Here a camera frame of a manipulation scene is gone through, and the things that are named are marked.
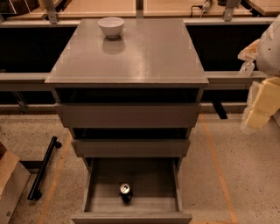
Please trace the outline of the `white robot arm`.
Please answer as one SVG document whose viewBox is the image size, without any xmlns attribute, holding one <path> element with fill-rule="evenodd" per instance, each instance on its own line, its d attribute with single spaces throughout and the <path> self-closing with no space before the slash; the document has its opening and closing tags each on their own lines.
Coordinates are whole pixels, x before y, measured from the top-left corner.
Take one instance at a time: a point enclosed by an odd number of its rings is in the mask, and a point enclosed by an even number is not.
<svg viewBox="0 0 280 224">
<path fill-rule="evenodd" d="M 242 115 L 242 132 L 253 134 L 280 109 L 280 15 L 259 39 L 240 51 L 238 59 L 244 61 L 241 76 L 249 77 L 255 67 L 267 75 L 251 85 Z"/>
</svg>

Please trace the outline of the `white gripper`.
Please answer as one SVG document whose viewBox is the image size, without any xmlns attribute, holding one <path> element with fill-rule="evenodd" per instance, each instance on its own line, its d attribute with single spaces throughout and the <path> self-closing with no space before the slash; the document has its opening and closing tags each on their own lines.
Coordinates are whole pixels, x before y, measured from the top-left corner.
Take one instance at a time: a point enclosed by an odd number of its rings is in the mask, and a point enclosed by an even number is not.
<svg viewBox="0 0 280 224">
<path fill-rule="evenodd" d="M 256 58 L 260 39 L 253 41 L 241 50 L 239 60 L 249 61 Z M 241 117 L 241 131 L 251 135 L 261 130 L 280 109 L 280 78 L 269 77 L 262 82 L 254 81 L 248 94 L 248 107 Z"/>
</svg>

